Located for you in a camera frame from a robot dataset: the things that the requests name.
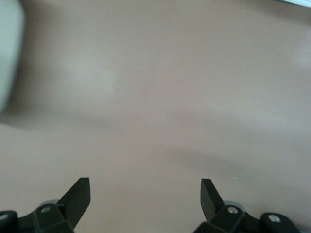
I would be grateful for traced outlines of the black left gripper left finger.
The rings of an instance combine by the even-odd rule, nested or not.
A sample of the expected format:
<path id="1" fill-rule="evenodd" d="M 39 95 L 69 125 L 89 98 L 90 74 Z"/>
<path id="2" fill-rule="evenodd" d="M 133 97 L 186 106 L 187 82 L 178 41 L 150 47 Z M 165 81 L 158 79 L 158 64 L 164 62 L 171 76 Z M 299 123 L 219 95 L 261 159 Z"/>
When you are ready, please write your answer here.
<path id="1" fill-rule="evenodd" d="M 90 179 L 79 178 L 61 199 L 48 201 L 19 217 L 16 211 L 0 213 L 2 233 L 73 233 L 91 201 Z"/>

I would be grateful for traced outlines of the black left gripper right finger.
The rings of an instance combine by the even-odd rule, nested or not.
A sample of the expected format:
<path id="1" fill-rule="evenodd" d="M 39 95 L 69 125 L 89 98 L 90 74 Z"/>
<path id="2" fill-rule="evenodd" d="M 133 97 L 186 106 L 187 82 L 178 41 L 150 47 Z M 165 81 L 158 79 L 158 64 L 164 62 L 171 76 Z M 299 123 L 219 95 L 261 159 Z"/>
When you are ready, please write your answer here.
<path id="1" fill-rule="evenodd" d="M 205 222 L 196 233 L 299 233 L 286 216 L 264 213 L 259 219 L 231 202 L 224 202 L 211 179 L 201 180 L 200 203 Z"/>

